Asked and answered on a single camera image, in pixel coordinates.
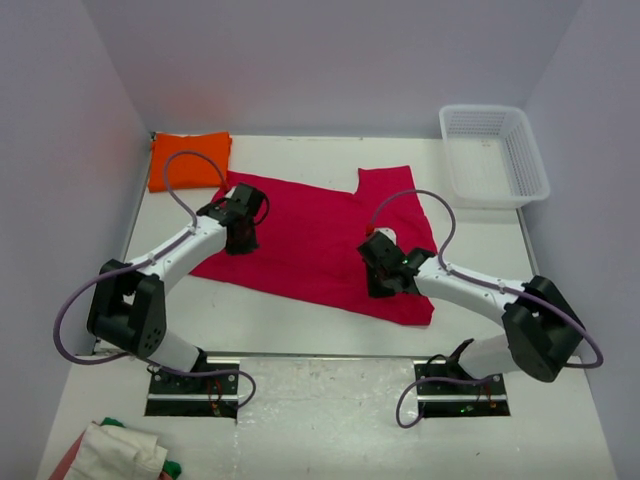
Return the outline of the magenta t shirt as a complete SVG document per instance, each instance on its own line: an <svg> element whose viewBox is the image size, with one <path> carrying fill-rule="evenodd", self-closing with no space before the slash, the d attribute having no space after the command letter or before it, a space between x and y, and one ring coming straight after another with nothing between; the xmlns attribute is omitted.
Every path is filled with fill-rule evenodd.
<svg viewBox="0 0 640 480"><path fill-rule="evenodd" d="M389 227L400 248L435 251L432 229L407 166L361 169L353 193L232 172L233 183L264 191L270 212L248 255L216 254L193 276L335 307L404 326L427 326L435 311L418 295L369 296L357 248L368 224Z"/></svg>

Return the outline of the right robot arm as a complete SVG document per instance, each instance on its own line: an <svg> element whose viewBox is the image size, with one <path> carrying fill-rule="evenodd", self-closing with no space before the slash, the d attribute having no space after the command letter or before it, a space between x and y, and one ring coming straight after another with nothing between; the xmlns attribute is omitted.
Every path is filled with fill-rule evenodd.
<svg viewBox="0 0 640 480"><path fill-rule="evenodd" d="M583 326L560 290L536 275L528 282L498 280L456 265L443 267L435 253L415 248L404 253L377 231L357 248L373 298L399 294L439 299L479 314L503 328L484 340L465 340L450 354L446 380L467 393L481 379L522 371L551 383L569 366Z"/></svg>

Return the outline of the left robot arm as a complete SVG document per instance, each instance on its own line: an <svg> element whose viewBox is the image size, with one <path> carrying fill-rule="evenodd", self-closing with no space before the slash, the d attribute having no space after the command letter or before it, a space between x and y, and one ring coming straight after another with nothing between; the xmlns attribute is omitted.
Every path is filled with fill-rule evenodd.
<svg viewBox="0 0 640 480"><path fill-rule="evenodd" d="M270 211L263 191L239 183L200 209L169 240L130 263L111 260L100 270L87 330L124 353L172 372L183 391L195 393L208 379L203 352L168 327L166 296L206 259L258 248L256 227Z"/></svg>

